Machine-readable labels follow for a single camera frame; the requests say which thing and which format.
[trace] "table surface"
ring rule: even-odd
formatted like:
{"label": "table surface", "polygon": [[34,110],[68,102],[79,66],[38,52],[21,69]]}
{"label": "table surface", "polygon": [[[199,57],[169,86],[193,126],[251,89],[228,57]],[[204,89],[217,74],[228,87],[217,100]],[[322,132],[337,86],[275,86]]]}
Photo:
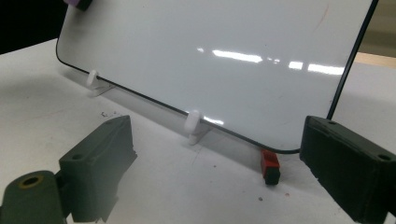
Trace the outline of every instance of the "table surface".
{"label": "table surface", "polygon": [[[57,172],[97,126],[130,115],[138,158],[107,223],[354,223],[298,155],[279,155],[280,183],[267,187],[258,148],[219,130],[189,146],[182,115],[117,88],[89,97],[87,76],[59,63],[55,44],[0,55],[0,192]],[[395,69],[355,63],[333,119],[396,153],[395,86]]]}

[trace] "small red object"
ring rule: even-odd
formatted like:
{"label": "small red object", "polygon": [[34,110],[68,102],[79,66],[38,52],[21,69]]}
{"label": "small red object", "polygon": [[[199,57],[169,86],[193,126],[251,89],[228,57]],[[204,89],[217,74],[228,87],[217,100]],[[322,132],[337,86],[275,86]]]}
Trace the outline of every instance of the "small red object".
{"label": "small red object", "polygon": [[262,177],[266,185],[277,185],[280,178],[277,155],[269,150],[262,150]]}

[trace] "screw hole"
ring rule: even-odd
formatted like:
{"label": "screw hole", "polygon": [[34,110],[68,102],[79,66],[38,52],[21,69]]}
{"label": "screw hole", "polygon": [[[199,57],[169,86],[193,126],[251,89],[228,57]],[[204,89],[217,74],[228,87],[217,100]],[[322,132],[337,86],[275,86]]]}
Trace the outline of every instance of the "screw hole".
{"label": "screw hole", "polygon": [[389,157],[389,156],[386,156],[386,155],[378,155],[378,157],[379,157],[381,160],[390,161],[390,157]]}
{"label": "screw hole", "polygon": [[81,154],[76,154],[76,155],[74,155],[74,156],[72,157],[73,160],[79,160],[79,159],[81,159],[81,158],[82,158],[82,155],[81,155]]}
{"label": "screw hole", "polygon": [[25,186],[25,187],[29,187],[30,185],[33,185],[35,182],[37,182],[38,181],[38,178],[37,177],[31,177],[31,178],[29,178],[29,179],[27,179],[27,180],[25,180],[25,181],[23,181],[23,185]]}
{"label": "screw hole", "polygon": [[42,175],[29,176],[23,179],[18,186],[20,187],[20,189],[29,189],[38,185],[41,181],[43,181],[43,179],[44,176]]}

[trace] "purple object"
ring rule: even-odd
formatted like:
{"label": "purple object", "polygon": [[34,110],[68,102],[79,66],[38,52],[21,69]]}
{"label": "purple object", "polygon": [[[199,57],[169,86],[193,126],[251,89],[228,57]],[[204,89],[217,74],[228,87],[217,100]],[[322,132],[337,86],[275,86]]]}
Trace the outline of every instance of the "purple object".
{"label": "purple object", "polygon": [[64,0],[64,2],[68,5],[71,5],[73,7],[76,7],[79,3],[79,0]]}

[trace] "glossy white surface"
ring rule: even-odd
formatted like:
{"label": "glossy white surface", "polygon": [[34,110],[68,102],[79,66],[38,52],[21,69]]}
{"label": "glossy white surface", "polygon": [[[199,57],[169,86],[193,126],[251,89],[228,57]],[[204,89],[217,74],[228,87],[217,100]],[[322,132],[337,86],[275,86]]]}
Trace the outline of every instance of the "glossy white surface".
{"label": "glossy white surface", "polygon": [[370,0],[96,0],[60,59],[269,147],[326,117]]}

